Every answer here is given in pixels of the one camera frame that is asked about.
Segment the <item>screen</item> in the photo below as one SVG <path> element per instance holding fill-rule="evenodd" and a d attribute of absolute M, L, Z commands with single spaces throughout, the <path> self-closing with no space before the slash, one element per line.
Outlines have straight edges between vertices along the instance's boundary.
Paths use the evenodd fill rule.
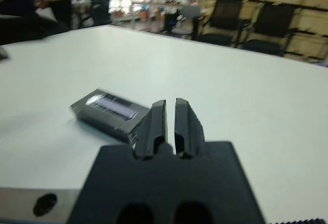
<path fill-rule="evenodd" d="M 106 113 L 114 113 L 115 115 L 118 115 L 125 120 L 133 119 L 137 114 L 137 111 L 120 104 L 119 102 L 115 101 L 115 98 L 109 99 L 104 95 L 94 95 L 87 100 L 86 105 L 100 109 Z"/>

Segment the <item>table surface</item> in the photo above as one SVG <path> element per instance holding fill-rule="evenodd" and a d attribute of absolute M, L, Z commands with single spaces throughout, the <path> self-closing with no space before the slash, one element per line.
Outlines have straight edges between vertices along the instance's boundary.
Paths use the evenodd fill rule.
<path fill-rule="evenodd" d="M 268 222 L 328 220 L 328 69 L 106 26 L 4 46 L 0 186 L 81 188 L 118 141 L 69 106 L 102 88 L 145 106 L 187 99 L 207 141 L 230 140 Z"/>

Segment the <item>black box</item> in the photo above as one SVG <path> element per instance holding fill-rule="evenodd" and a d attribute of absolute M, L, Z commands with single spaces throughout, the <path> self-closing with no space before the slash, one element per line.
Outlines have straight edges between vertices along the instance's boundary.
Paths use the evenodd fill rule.
<path fill-rule="evenodd" d="M 123 142 L 136 142 L 149 109 L 99 89 L 71 105 L 76 117 Z"/>

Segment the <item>glass panel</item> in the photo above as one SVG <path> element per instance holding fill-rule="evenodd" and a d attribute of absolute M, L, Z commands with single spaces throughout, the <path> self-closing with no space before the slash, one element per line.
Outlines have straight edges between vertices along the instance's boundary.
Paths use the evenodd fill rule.
<path fill-rule="evenodd" d="M 110 12 L 113 12 L 115 10 L 118 10 L 119 7 L 111 7 Z"/>
<path fill-rule="evenodd" d="M 124 11 L 125 14 L 128 14 L 129 13 L 129 7 L 123 7 L 122 11 Z"/>
<path fill-rule="evenodd" d="M 119 7 L 119 0 L 111 0 L 109 6 L 112 7 Z"/>
<path fill-rule="evenodd" d="M 131 5 L 131 0 L 122 0 L 123 7 L 129 7 Z"/>

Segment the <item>black office chair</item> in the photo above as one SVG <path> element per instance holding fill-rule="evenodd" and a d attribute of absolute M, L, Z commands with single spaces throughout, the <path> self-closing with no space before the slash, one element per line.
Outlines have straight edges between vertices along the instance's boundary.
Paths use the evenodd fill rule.
<path fill-rule="evenodd" d="M 257 22 L 247 28 L 248 33 L 241 48 L 283 56 L 295 32 L 295 29 L 289 29 L 295 9 L 296 7 L 293 5 L 266 3 L 257 17 Z M 284 45 L 267 40 L 248 40 L 251 32 L 279 38 L 287 37 L 287 40 Z"/>
<path fill-rule="evenodd" d="M 95 26 L 110 23 L 109 5 L 110 0 L 91 0 L 90 15 Z"/>
<path fill-rule="evenodd" d="M 237 40 L 239 41 L 241 34 L 241 20 L 239 13 L 242 8 L 242 0 L 216 0 L 214 11 L 211 18 L 203 24 L 203 28 L 210 23 L 211 27 L 226 30 L 237 30 Z M 200 42 L 229 46 L 232 43 L 233 36 L 218 33 L 206 33 L 200 35 L 197 39 Z"/>

